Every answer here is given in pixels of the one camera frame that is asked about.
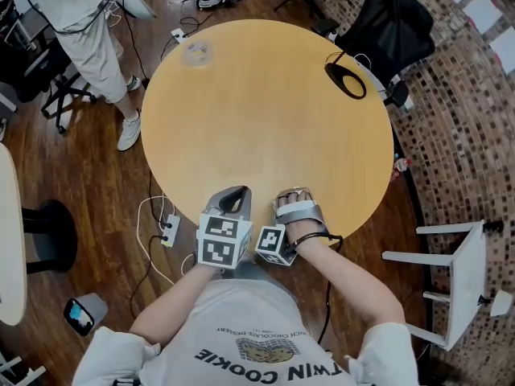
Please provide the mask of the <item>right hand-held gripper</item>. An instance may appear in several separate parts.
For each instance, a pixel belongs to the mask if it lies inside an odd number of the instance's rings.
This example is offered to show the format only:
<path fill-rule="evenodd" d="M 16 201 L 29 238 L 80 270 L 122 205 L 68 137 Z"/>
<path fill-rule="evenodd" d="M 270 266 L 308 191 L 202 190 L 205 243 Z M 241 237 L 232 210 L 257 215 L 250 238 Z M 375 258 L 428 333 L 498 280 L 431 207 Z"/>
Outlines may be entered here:
<path fill-rule="evenodd" d="M 323 213 L 313 199 L 288 203 L 275 209 L 273 225 L 262 227 L 255 252 L 271 264 L 291 266 L 297 252 L 295 245 L 287 239 L 286 226 L 300 220 L 313 220 L 318 232 L 326 232 Z"/>

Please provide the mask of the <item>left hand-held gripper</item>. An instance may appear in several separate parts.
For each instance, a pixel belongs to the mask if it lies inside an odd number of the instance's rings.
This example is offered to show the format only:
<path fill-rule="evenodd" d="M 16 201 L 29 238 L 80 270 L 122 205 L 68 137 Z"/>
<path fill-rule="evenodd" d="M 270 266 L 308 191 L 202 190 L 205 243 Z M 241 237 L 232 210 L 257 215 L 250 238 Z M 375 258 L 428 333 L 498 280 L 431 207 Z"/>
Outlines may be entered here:
<path fill-rule="evenodd" d="M 252 191 L 247 186 L 226 188 L 209 199 L 196 232 L 200 264 L 222 269 L 238 266 L 251 241 L 251 204 Z"/>

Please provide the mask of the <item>person's left forearm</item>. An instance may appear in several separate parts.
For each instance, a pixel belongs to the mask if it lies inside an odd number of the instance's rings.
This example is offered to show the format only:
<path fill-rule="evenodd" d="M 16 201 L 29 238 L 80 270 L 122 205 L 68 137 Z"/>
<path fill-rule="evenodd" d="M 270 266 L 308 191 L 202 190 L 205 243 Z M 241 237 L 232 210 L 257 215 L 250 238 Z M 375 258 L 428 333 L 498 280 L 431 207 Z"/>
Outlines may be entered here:
<path fill-rule="evenodd" d="M 209 265 L 195 265 L 138 315 L 129 332 L 150 344 L 166 346 L 178 333 L 196 300 L 218 272 L 218 268 Z"/>

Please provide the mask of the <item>person's right forearm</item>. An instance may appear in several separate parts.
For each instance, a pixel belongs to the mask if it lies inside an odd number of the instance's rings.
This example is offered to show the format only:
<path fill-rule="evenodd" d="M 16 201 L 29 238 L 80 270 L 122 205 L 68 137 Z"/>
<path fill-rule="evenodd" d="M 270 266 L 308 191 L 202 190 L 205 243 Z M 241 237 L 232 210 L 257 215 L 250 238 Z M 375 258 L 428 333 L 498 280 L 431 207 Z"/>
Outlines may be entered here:
<path fill-rule="evenodd" d="M 314 266 L 368 326 L 406 322 L 402 304 L 371 273 L 315 238 L 300 243 L 297 253 Z"/>

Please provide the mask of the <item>person's right hand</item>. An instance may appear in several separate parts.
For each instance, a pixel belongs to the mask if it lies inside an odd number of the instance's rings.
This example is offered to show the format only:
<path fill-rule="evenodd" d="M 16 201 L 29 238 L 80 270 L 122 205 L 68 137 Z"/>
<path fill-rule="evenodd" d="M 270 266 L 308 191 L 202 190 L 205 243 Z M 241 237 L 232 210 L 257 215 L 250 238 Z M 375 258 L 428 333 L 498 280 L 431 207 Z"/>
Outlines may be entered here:
<path fill-rule="evenodd" d="M 278 194 L 274 201 L 274 220 L 286 227 L 289 244 L 314 233 L 328 232 L 320 206 L 305 187 Z"/>

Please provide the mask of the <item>person's grey trousers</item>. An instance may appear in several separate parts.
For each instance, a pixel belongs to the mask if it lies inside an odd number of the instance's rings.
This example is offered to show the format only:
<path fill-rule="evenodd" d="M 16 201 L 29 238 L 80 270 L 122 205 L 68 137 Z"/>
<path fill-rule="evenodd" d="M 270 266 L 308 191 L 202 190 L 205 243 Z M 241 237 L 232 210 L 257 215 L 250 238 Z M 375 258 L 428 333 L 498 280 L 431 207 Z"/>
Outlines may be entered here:
<path fill-rule="evenodd" d="M 272 285 L 281 284 L 272 278 L 263 268 L 261 268 L 252 256 L 243 257 L 238 266 L 233 271 L 233 277 L 241 280 L 267 281 Z"/>

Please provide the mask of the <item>person's white printed t-shirt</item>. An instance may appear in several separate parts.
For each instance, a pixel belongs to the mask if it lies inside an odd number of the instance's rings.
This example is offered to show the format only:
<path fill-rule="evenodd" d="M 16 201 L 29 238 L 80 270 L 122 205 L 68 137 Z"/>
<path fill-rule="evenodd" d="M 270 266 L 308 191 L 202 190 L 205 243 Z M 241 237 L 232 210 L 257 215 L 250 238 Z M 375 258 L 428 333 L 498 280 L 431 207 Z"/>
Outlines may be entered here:
<path fill-rule="evenodd" d="M 410 333 L 382 323 L 342 368 L 303 326 L 292 297 L 267 281 L 211 281 L 165 347 L 98 329 L 72 386 L 418 386 Z"/>

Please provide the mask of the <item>red label plastic bottle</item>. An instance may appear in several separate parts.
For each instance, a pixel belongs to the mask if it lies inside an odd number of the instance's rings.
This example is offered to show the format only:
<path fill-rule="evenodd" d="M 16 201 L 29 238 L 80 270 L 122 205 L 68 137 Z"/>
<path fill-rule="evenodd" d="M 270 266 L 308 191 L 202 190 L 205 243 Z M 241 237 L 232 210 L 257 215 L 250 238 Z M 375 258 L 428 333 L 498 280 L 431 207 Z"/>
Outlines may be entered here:
<path fill-rule="evenodd" d="M 390 181 L 393 182 L 402 173 L 406 172 L 410 168 L 411 163 L 412 161 L 408 158 L 397 158 L 393 163 L 393 170 L 390 177 Z"/>

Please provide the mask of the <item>grey trash bin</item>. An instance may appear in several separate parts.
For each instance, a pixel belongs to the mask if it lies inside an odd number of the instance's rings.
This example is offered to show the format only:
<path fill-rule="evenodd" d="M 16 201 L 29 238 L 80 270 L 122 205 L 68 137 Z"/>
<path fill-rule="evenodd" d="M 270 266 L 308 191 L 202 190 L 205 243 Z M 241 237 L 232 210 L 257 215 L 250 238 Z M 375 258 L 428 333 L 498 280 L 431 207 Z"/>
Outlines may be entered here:
<path fill-rule="evenodd" d="M 80 336 L 87 336 L 104 319 L 108 306 L 95 293 L 71 298 L 64 307 L 64 318 Z"/>

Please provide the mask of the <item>black table base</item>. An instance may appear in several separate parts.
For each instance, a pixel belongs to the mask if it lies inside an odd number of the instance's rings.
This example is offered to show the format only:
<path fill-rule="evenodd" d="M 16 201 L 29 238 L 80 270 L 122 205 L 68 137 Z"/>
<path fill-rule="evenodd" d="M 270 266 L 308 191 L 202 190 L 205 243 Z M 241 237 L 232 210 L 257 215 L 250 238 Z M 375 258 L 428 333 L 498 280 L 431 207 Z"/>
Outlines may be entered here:
<path fill-rule="evenodd" d="M 22 208 L 23 231 L 33 236 L 37 261 L 27 262 L 27 274 L 65 273 L 77 255 L 75 221 L 59 200 L 44 201 L 37 209 Z"/>

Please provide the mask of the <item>white wooden stool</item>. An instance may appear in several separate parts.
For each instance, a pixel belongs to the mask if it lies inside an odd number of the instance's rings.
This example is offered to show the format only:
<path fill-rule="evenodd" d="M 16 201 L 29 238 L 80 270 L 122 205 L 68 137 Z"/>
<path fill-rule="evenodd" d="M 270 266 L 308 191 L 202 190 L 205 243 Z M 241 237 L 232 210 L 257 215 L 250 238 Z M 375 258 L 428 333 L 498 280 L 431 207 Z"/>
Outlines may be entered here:
<path fill-rule="evenodd" d="M 422 296 L 448 304 L 447 331 L 438 335 L 417 326 L 408 325 L 415 337 L 450 351 L 472 323 L 483 304 L 486 286 L 487 249 L 484 221 L 418 227 L 419 235 L 465 233 L 466 236 L 452 254 L 403 253 L 385 251 L 386 261 L 443 266 L 450 269 L 450 293 L 448 295 L 425 292 Z"/>

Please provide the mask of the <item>white oval table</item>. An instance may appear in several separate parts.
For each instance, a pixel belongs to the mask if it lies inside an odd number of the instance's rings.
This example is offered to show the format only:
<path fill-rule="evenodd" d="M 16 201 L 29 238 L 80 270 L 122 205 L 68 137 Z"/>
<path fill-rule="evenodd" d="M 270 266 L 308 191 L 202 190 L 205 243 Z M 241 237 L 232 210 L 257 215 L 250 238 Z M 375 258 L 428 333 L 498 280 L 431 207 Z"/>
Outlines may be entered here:
<path fill-rule="evenodd" d="M 18 325 L 27 304 L 27 264 L 19 185 L 9 150 L 0 142 L 0 321 Z"/>

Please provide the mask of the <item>black mesh office chair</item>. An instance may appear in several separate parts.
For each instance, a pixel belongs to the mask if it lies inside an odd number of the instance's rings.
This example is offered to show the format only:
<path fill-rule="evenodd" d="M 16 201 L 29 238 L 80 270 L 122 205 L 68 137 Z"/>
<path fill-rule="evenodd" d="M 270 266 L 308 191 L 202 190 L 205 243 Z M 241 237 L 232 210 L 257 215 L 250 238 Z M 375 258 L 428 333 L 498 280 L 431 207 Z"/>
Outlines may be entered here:
<path fill-rule="evenodd" d="M 409 96 L 404 80 L 393 78 L 435 52 L 434 20 L 418 0 L 364 0 L 355 22 L 334 44 L 344 55 L 364 57 L 385 89 L 385 105 L 402 107 Z"/>

